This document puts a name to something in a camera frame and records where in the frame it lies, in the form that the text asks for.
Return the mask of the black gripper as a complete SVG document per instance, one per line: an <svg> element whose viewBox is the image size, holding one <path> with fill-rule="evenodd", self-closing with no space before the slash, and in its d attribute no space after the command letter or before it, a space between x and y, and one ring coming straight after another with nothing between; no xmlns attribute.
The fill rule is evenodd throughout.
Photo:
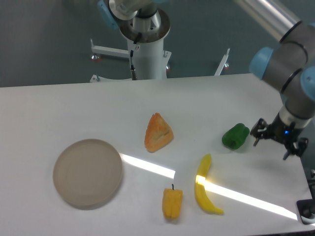
<svg viewBox="0 0 315 236"><path fill-rule="evenodd" d="M252 127L250 135L255 139L254 147L260 140L269 138L284 144L286 153L283 156L283 160L286 160L291 155L302 157L307 149L308 138L298 138L304 128L304 119L299 119L292 115L281 116L278 113L271 124L260 118Z"/></svg>

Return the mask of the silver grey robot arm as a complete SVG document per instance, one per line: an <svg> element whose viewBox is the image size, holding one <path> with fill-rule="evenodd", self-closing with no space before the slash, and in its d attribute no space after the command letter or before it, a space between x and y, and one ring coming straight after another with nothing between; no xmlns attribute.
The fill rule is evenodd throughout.
<svg viewBox="0 0 315 236"><path fill-rule="evenodd" d="M308 139L300 136L315 115L315 69L304 65L315 56L315 27L305 25L277 0L240 0L238 5L262 25L280 47L264 47L250 63L250 72L286 97L272 123L263 119L250 134L260 141L271 139L286 148L286 156L301 157ZM170 31L168 15L156 0L100 0L103 21L118 29L126 50L92 45L95 54L129 60L132 80L166 78L171 56L163 41Z"/></svg>

